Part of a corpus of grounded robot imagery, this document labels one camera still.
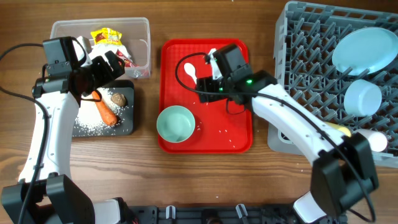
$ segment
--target red tray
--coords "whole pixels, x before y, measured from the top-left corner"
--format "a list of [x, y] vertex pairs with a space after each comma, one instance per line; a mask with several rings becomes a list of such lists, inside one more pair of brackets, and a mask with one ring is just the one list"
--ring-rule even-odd
[[[175, 79], [175, 66], [182, 57], [195, 52], [208, 53], [212, 48], [220, 49], [232, 43], [239, 46], [248, 62], [248, 48], [238, 39], [174, 39], [163, 46], [159, 113], [169, 106], [180, 105], [193, 113], [196, 122], [195, 131], [184, 142], [170, 143], [158, 136], [159, 146], [164, 151], [184, 154], [242, 153], [251, 147], [250, 111], [230, 115], [226, 112], [226, 100], [200, 103], [196, 93], [184, 89]], [[211, 76], [211, 66], [205, 64], [203, 56], [188, 58], [181, 63], [178, 76], [189, 87], [195, 88], [195, 83], [184, 71], [183, 65], [187, 62], [195, 66], [197, 78]], [[231, 113], [243, 110], [243, 106], [233, 101], [229, 102], [228, 108]]]

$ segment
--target dish rack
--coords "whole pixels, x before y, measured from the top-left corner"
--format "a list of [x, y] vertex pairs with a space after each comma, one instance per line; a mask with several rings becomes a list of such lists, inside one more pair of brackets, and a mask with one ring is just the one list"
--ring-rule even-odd
[[[389, 144], [373, 152], [376, 165], [398, 168], [398, 60], [383, 70], [349, 76], [352, 68], [337, 71], [331, 57], [338, 42], [365, 27], [382, 27], [398, 34], [398, 14], [288, 2], [275, 28], [275, 77], [285, 90], [323, 121], [350, 131], [359, 128], [383, 132]], [[347, 114], [345, 91], [358, 79], [376, 84], [382, 103], [376, 114], [363, 118]], [[274, 151], [302, 154], [275, 126], [269, 125], [268, 145]]]

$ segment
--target clear plastic bin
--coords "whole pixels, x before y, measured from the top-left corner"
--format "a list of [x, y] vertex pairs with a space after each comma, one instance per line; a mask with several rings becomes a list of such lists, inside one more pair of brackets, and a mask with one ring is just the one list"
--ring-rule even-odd
[[111, 28], [122, 33], [121, 42], [126, 46], [132, 61], [138, 65], [126, 68], [126, 73], [121, 78], [149, 78], [150, 77], [150, 30], [147, 18], [113, 18], [113, 19], [81, 19], [74, 21], [57, 21], [52, 26], [50, 38], [79, 37], [94, 40], [90, 32]]

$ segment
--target toy carrot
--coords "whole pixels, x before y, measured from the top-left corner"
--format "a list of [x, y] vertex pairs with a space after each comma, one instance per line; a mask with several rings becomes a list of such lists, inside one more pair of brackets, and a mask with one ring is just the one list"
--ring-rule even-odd
[[[93, 96], [94, 100], [101, 99], [97, 92], [92, 92], [91, 95]], [[104, 101], [95, 102], [95, 105], [98, 108], [98, 111], [101, 115], [102, 120], [108, 126], [113, 126], [118, 122], [118, 118], [116, 115], [105, 105]]]

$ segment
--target teal bowl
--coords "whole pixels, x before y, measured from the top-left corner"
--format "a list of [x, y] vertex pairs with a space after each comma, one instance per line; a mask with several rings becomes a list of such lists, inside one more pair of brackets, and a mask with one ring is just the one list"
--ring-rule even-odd
[[195, 130], [195, 118], [183, 106], [169, 106], [157, 117], [156, 128], [162, 139], [172, 143], [183, 142]]

